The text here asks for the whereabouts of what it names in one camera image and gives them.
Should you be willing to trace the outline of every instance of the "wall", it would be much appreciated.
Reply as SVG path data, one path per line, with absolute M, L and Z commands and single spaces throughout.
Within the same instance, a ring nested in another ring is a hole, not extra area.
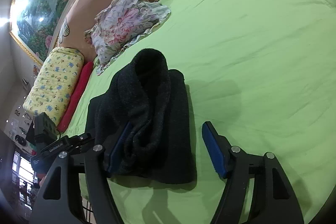
M 28 155 L 32 153 L 34 146 L 27 142 L 26 146 L 22 146 L 15 141 L 15 136 L 20 135 L 24 139 L 26 135 L 22 133 L 21 128 L 23 128 L 26 132 L 28 132 L 31 121 L 28 118 L 23 117 L 26 111 L 23 109 L 23 103 L 25 101 L 25 97 L 27 96 L 27 91 L 25 91 L 22 87 L 21 82 L 16 82 L 11 91 L 8 93 L 7 99 L 4 101 L 4 105 L 6 105 L 6 110 L 3 111 L 3 117 L 0 122 L 1 129 L 6 135 L 10 136 L 11 139 L 15 142 L 15 144 Z M 20 112 L 19 116 L 15 114 L 15 110 Z
M 15 144 L 0 130 L 0 157 L 2 157 L 2 168 L 0 170 L 0 187 L 7 195 L 6 189 L 12 180 L 12 165 Z
M 0 18 L 9 19 L 10 7 L 11 0 L 0 0 Z M 10 88 L 17 81 L 17 74 L 11 55 L 8 24 L 0 27 L 0 79 L 0 105 L 2 105 Z
M 33 86 L 33 60 L 21 49 L 16 41 L 9 35 L 9 45 L 12 54 L 14 69 L 18 79 L 25 78 Z

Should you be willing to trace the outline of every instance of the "blue gripper pad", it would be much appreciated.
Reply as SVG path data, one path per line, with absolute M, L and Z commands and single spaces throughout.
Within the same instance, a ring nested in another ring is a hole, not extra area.
M 107 172 L 111 175 L 117 172 L 119 169 L 122 157 L 123 157 L 123 149 L 124 149 L 124 143 L 129 135 L 129 133 L 132 130 L 131 123 L 127 123 L 124 130 L 122 131 L 119 139 L 117 140 L 117 143 L 115 144 L 111 154 L 110 154 L 110 165 L 107 169 Z
M 225 156 L 221 152 L 216 139 L 212 135 L 211 130 L 206 123 L 202 125 L 202 137 L 210 155 L 212 165 L 221 178 L 225 178 L 227 171 L 225 169 L 224 160 Z

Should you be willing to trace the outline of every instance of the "red pillow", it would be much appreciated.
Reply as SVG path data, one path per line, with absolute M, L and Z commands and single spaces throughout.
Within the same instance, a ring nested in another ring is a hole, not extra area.
M 75 89 L 73 90 L 73 93 L 70 97 L 70 102 L 69 102 L 69 105 L 68 105 L 68 109 L 64 113 L 60 123 L 57 126 L 57 129 L 60 132 L 65 132 L 65 130 L 67 130 L 67 128 L 70 124 L 70 121 L 72 119 L 72 116 L 74 115 L 74 112 L 77 108 L 78 102 L 83 95 L 83 92 L 86 88 L 87 82 L 89 81 L 92 70 L 93 70 L 93 62 L 88 62 L 82 68 L 82 71 L 81 71 L 81 74 L 79 76 L 77 85 L 76 85 Z

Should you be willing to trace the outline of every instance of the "window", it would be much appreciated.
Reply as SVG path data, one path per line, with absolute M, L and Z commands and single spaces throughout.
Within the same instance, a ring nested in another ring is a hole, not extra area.
M 34 171 L 32 169 L 32 166 L 30 165 L 30 162 L 26 159 L 21 157 L 20 162 L 20 169 L 19 169 L 19 175 L 26 180 L 33 182 L 34 178 Z
M 34 171 L 29 161 L 20 156 L 20 154 L 15 151 L 13 160 L 13 171 L 18 173 L 22 178 L 27 181 L 33 182 Z
M 88 221 L 89 223 L 95 224 L 96 219 L 95 219 L 95 216 L 93 215 L 91 203 L 87 201 L 85 198 L 83 198 L 82 202 L 83 202 L 83 210 L 84 210 L 86 221 Z

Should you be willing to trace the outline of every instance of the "black bracket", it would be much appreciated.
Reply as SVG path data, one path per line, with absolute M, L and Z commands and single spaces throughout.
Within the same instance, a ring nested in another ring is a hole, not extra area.
M 202 136 L 216 172 L 228 179 L 210 224 L 238 224 L 252 175 L 254 189 L 246 224 L 303 224 L 294 190 L 273 153 L 247 154 L 231 146 L 211 122 L 203 124 Z
M 37 195 L 30 224 L 42 224 L 46 219 L 49 224 L 87 223 L 82 209 L 79 173 L 86 175 L 96 222 L 124 224 L 107 177 L 114 172 L 111 168 L 113 163 L 122 158 L 122 149 L 117 149 L 120 147 L 118 144 L 130 130 L 131 125 L 124 124 L 102 145 L 90 147 L 90 135 L 75 136 L 71 141 L 67 139 L 67 145 L 62 146 L 66 151 L 58 151 Z M 228 179 L 210 224 L 238 224 L 251 176 L 254 176 L 254 190 L 246 224 L 303 224 L 293 188 L 273 153 L 267 152 L 263 156 L 247 154 L 218 135 L 210 122 L 203 124 L 202 136 L 217 173 Z M 51 152 L 47 154 L 48 159 L 54 156 Z M 41 162 L 35 167 L 45 167 L 43 159 L 40 156 Z
M 60 152 L 66 151 L 72 154 L 75 154 L 75 152 L 80 153 L 80 148 L 89 142 L 92 142 L 92 138 L 88 133 L 83 133 L 79 136 L 76 135 L 71 138 L 64 136 L 33 156 L 30 159 L 31 167 L 38 173 L 46 174 Z

